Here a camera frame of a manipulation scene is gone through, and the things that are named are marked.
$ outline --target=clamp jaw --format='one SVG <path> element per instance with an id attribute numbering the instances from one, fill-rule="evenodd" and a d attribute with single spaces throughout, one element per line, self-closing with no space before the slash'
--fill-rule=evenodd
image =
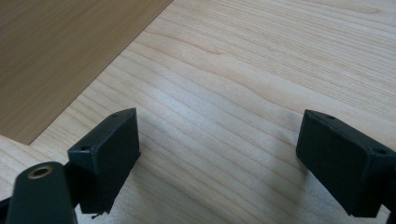
<path id="1" fill-rule="evenodd" d="M 85 214 L 109 213 L 140 156 L 136 109 L 110 115 L 67 154 L 65 166 L 44 162 L 18 175 L 0 223 L 77 223 L 78 204 Z"/>
<path id="2" fill-rule="evenodd" d="M 305 110 L 297 157 L 354 217 L 396 211 L 396 152 L 335 117 Z"/>

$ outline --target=brown wooden board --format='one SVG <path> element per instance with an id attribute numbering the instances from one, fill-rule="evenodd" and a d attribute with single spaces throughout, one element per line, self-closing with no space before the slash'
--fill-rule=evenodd
<path id="1" fill-rule="evenodd" d="M 30 144 L 171 2 L 0 1 L 0 134 Z"/>

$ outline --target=wood grain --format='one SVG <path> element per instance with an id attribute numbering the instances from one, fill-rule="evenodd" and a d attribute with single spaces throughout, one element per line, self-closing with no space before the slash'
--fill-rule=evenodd
<path id="1" fill-rule="evenodd" d="M 170 2 L 0 1 L 0 134 L 30 144 Z"/>
<path id="2" fill-rule="evenodd" d="M 0 196 L 136 107 L 142 157 L 80 223 L 385 223 L 349 217 L 295 146 L 309 108 L 396 149 L 395 27 L 393 0 L 176 0 L 32 145 L 1 138 Z"/>

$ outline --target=metal ring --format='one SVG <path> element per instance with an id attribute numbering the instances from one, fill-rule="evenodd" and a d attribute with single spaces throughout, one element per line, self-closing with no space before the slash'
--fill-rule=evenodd
<path id="1" fill-rule="evenodd" d="M 48 165 L 39 166 L 35 168 L 33 171 L 29 172 L 29 175 L 27 175 L 27 177 L 29 179 L 38 179 L 46 175 L 49 175 L 50 173 L 52 173 L 52 171 L 53 171 L 52 167 Z"/>

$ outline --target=wooden table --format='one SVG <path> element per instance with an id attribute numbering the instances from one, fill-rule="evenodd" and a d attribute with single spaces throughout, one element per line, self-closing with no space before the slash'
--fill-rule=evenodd
<path id="1" fill-rule="evenodd" d="M 309 108 L 396 149 L 395 27 L 394 0 L 175 0 L 33 144 L 0 137 L 0 199 L 136 107 L 142 156 L 80 223 L 385 223 L 348 217 L 295 146 Z"/>

